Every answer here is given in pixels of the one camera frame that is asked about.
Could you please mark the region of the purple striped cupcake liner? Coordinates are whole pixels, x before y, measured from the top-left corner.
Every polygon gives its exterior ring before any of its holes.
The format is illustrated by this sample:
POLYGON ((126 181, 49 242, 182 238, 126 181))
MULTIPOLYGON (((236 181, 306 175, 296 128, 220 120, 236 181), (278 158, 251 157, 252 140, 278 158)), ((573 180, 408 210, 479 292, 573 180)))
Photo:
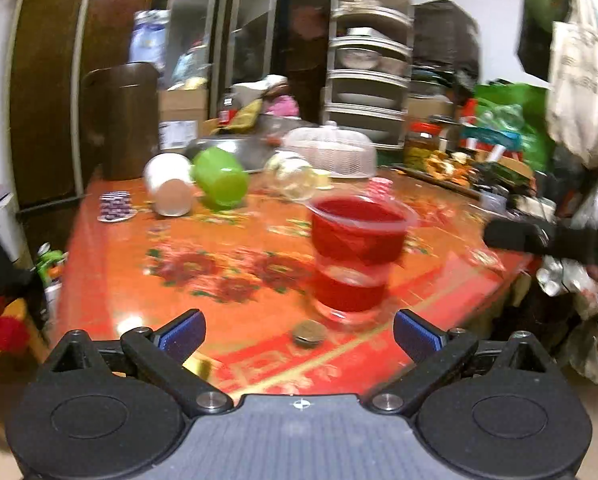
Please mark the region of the purple striped cupcake liner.
POLYGON ((126 191, 102 193, 99 196, 98 220, 104 223, 121 222, 133 218, 137 210, 132 205, 131 194, 126 191))

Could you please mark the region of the beige tote bag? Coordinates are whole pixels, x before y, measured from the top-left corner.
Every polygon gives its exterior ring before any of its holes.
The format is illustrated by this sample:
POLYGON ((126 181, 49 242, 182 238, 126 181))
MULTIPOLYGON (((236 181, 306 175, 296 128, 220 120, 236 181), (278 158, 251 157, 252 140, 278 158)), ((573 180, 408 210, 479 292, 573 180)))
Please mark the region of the beige tote bag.
POLYGON ((588 169, 598 168, 598 18, 594 0, 570 0, 553 24, 548 71, 548 135, 588 169))

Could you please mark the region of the cardboard box with label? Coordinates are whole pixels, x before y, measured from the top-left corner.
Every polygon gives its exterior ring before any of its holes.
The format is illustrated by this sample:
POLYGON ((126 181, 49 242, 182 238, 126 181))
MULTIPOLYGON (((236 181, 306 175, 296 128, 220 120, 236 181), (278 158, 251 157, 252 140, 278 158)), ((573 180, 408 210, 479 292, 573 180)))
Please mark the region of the cardboard box with label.
POLYGON ((160 90, 158 97, 162 151, 182 152, 193 140, 211 133, 206 89, 160 90))

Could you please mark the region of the blue white snack bag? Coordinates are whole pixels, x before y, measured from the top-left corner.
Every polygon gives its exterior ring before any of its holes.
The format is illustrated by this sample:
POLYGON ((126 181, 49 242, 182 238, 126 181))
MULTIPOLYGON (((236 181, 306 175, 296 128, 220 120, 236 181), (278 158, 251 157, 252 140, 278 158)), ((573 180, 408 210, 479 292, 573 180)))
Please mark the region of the blue white snack bag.
POLYGON ((169 24, 169 10, 136 12, 128 49, 128 62, 150 63, 162 74, 166 62, 169 24))

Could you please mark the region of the red clear plastic cup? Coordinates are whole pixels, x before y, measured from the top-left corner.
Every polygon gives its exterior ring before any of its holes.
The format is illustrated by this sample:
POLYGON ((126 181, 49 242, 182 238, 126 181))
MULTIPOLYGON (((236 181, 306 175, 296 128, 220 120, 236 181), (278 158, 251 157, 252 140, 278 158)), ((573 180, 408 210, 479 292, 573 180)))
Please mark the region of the red clear plastic cup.
POLYGON ((344 325, 376 318, 418 214, 390 196, 362 193, 330 193, 306 206, 314 248, 316 310, 344 325))

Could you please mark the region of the green plastic bag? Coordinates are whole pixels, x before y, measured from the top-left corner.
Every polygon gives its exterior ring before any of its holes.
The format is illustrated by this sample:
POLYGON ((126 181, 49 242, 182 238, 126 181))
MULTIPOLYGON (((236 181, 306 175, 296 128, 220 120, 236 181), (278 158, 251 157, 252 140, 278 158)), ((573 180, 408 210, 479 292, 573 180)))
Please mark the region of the green plastic bag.
POLYGON ((548 168, 555 148, 547 134, 546 96, 545 88, 501 81, 478 84, 474 89, 477 124, 517 133, 523 161, 540 171, 548 168))

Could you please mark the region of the red label sauce bottle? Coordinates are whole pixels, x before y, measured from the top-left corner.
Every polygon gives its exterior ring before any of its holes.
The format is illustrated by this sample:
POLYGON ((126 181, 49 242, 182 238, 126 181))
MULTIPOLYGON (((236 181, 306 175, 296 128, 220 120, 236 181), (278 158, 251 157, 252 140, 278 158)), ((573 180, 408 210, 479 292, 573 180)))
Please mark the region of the red label sauce bottle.
POLYGON ((232 90, 227 90, 218 104, 218 125, 227 126, 237 115, 241 108, 238 96, 232 90))

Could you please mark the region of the brown plastic pitcher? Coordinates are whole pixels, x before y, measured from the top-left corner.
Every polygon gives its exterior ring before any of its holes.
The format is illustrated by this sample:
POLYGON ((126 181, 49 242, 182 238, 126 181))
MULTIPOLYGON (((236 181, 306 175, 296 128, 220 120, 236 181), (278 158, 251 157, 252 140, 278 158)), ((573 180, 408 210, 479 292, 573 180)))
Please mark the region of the brown plastic pitcher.
POLYGON ((92 70, 82 80, 84 140, 109 180, 139 178, 160 152, 159 73, 146 62, 92 70))

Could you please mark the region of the dark wooden cabinet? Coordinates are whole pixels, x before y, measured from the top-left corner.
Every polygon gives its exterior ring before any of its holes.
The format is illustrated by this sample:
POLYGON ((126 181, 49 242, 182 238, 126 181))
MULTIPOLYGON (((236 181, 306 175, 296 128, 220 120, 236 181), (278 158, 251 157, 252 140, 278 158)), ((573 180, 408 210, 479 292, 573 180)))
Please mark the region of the dark wooden cabinet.
POLYGON ((288 77, 320 114, 330 0, 19 0, 8 127, 24 216, 73 206, 94 171, 139 173, 157 95, 200 82, 205 115, 233 84, 288 77))

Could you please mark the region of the green plastic cup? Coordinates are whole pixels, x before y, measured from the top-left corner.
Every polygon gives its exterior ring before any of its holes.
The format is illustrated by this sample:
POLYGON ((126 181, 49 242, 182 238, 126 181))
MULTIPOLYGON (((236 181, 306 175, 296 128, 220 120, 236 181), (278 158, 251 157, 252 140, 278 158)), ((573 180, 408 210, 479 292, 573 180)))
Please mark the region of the green plastic cup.
POLYGON ((233 154, 211 146, 192 160, 192 178, 206 199, 220 208, 235 208, 246 197, 249 176, 233 154))

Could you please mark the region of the red lid pickle jar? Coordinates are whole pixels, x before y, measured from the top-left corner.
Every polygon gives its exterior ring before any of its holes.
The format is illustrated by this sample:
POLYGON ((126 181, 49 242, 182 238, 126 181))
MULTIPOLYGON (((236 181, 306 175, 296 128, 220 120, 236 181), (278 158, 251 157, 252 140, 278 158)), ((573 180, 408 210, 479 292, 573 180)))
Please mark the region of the red lid pickle jar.
POLYGON ((404 144, 404 165, 425 172, 426 160, 439 148, 442 127, 416 120, 408 126, 404 144))

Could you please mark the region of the tray of orange peels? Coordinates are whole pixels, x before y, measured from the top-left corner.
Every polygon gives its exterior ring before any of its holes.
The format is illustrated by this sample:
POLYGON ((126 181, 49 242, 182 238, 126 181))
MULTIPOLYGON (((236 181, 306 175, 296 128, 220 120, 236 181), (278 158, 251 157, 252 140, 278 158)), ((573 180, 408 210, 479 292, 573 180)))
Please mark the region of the tray of orange peels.
POLYGON ((474 159, 463 152, 443 153, 413 148, 405 154, 404 162, 393 166, 407 177, 440 186, 448 191, 477 198, 476 188, 480 171, 474 159))

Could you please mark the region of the white paper cup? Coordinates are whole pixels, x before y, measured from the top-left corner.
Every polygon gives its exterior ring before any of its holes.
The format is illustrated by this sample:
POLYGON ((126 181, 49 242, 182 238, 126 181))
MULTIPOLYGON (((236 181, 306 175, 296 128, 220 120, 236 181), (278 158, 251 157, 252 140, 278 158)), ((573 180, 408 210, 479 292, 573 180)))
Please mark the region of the white paper cup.
POLYGON ((190 160, 177 153, 161 153, 146 163, 144 183, 156 214, 180 217, 192 210, 191 169, 190 160))

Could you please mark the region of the white tiered dish rack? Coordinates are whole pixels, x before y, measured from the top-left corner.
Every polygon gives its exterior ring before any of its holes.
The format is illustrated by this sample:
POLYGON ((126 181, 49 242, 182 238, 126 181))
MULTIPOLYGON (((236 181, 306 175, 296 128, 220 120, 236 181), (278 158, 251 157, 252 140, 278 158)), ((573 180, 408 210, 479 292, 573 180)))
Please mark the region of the white tiered dish rack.
POLYGON ((413 43, 412 0, 330 0, 322 121, 402 148, 413 43))

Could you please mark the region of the steel colander bowl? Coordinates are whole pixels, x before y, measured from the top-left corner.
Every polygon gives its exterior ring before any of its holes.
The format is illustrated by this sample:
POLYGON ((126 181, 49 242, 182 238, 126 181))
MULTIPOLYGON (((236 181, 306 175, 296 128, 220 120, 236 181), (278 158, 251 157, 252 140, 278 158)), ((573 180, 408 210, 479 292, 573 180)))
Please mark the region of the steel colander bowl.
POLYGON ((185 148, 184 154, 193 160, 197 154, 208 148, 219 148, 232 154, 248 174, 256 174, 264 169, 267 161, 279 150, 279 144, 266 136, 206 136, 193 140, 185 148))

